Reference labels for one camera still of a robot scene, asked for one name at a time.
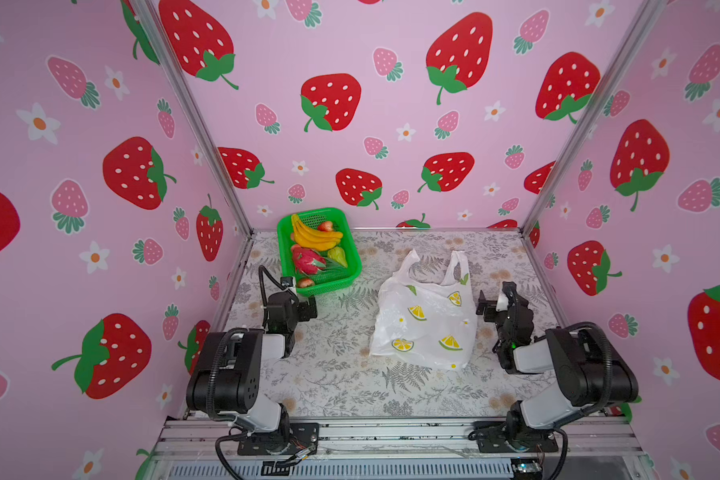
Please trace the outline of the red fake dragon fruit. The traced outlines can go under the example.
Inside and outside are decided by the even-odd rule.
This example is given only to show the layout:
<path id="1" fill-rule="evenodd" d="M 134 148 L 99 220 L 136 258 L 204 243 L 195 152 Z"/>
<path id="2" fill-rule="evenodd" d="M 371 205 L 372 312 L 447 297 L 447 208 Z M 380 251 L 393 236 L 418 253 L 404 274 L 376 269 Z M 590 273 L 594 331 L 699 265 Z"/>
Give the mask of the red fake dragon fruit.
<path id="1" fill-rule="evenodd" d="M 291 254 L 295 269 L 303 275 L 318 275 L 328 267 L 326 259 L 310 248 L 294 245 Z"/>

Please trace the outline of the green fake pear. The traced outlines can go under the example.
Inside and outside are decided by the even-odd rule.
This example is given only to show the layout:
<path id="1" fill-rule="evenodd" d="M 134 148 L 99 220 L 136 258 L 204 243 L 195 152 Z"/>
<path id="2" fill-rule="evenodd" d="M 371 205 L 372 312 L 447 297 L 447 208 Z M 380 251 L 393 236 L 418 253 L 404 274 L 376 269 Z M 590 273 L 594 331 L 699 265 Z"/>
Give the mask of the green fake pear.
<path id="1" fill-rule="evenodd" d="M 326 256 L 329 259 L 331 259 L 332 261 L 341 265 L 343 268 L 348 267 L 348 260 L 347 260 L 345 251 L 340 246 L 336 246 L 336 247 L 333 247 L 332 249 L 328 250 L 326 252 Z"/>

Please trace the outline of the white lemon print plastic bag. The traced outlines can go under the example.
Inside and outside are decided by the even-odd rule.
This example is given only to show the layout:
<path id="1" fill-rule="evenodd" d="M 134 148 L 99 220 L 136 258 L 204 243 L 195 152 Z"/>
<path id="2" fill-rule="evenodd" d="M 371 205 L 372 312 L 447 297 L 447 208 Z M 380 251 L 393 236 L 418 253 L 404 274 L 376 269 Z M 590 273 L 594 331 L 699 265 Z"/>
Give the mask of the white lemon print plastic bag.
<path id="1" fill-rule="evenodd" d="M 419 262 L 417 252 L 410 251 L 381 285 L 370 354 L 460 371 L 469 364 L 477 336 L 468 258 L 463 251 L 453 251 L 439 283 L 412 277 Z"/>

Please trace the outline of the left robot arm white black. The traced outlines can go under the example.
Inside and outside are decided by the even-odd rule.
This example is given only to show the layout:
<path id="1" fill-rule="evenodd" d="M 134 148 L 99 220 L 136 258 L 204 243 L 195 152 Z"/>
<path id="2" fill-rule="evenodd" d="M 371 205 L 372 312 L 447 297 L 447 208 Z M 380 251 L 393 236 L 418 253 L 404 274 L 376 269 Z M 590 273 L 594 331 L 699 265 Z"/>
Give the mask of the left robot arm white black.
<path id="1" fill-rule="evenodd" d="M 262 362 L 290 356 L 301 322 L 317 317 L 313 297 L 301 300 L 291 290 L 276 292 L 264 307 L 260 328 L 211 333 L 200 351 L 186 388 L 189 410 L 215 421 L 232 422 L 253 434 L 286 435 L 286 407 L 259 391 Z"/>

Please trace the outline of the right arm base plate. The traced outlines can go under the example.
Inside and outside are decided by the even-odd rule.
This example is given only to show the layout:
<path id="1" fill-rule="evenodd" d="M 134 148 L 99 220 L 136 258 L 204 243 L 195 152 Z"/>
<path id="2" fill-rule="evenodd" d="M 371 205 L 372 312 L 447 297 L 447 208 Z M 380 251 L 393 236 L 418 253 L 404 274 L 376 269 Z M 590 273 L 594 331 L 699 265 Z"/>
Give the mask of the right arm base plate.
<path id="1" fill-rule="evenodd" d="M 478 421 L 467 435 L 481 453 L 555 453 L 559 451 L 552 430 L 537 430 L 506 421 Z"/>

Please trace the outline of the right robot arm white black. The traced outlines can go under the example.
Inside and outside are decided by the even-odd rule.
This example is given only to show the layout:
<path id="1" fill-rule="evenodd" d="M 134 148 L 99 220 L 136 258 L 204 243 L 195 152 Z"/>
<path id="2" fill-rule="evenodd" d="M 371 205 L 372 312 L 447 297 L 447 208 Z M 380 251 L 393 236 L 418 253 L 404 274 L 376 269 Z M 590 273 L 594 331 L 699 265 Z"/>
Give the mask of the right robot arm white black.
<path id="1" fill-rule="evenodd" d="M 630 367 L 593 322 L 534 334 L 534 312 L 513 282 L 502 284 L 496 300 L 481 293 L 476 314 L 496 327 L 492 352 L 508 374 L 554 374 L 554 382 L 531 399 L 517 401 L 500 425 L 480 427 L 507 442 L 546 436 L 555 429 L 608 406 L 632 402 L 639 394 Z"/>

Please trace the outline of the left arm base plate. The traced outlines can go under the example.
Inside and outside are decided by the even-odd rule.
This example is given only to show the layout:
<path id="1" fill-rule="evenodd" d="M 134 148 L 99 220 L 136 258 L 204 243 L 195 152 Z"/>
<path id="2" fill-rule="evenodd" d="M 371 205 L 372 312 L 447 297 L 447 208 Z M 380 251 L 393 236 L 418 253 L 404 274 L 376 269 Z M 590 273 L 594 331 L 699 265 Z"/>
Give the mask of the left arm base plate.
<path id="1" fill-rule="evenodd" d="M 253 433 L 239 442 L 237 455 L 291 456 L 303 450 L 313 452 L 318 446 L 319 430 L 319 423 L 296 422 L 273 432 Z"/>

